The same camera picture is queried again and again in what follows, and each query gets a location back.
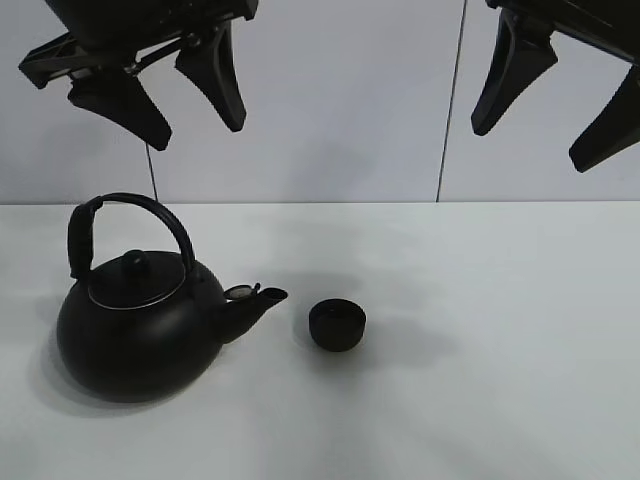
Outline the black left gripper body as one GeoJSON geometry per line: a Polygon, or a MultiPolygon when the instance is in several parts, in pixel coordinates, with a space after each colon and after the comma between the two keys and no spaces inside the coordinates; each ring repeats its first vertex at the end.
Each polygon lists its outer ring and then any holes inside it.
{"type": "Polygon", "coordinates": [[[19,70],[43,89],[53,79],[105,65],[236,18],[249,21],[256,1],[49,1],[67,32],[30,51],[19,70]]]}

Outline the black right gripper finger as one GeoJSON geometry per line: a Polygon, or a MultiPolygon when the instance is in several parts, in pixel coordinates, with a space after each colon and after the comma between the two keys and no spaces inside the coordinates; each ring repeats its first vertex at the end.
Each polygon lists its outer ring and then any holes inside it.
{"type": "Polygon", "coordinates": [[[569,149],[584,173],[639,142],[639,67],[632,66],[601,113],[569,149]]]}
{"type": "Polygon", "coordinates": [[[553,27],[502,9],[489,72],[471,115],[473,132],[486,135],[516,98],[558,62],[551,46],[553,27]]]}

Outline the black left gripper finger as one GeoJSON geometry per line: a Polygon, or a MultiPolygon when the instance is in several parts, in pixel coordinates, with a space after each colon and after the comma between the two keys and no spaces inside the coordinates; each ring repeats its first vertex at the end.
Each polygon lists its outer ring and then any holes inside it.
{"type": "Polygon", "coordinates": [[[157,151],[164,151],[172,130],[140,81],[127,74],[98,74],[72,81],[69,101],[118,124],[157,151]]]}
{"type": "Polygon", "coordinates": [[[236,78],[230,21],[190,38],[175,68],[202,92],[229,130],[243,129],[247,112],[236,78]]]}

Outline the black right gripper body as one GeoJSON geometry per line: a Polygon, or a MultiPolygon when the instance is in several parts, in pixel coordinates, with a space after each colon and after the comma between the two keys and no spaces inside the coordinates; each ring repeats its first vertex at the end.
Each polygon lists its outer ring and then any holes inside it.
{"type": "Polygon", "coordinates": [[[536,17],[567,36],[629,64],[639,64],[637,0],[487,1],[486,4],[536,17]]]}

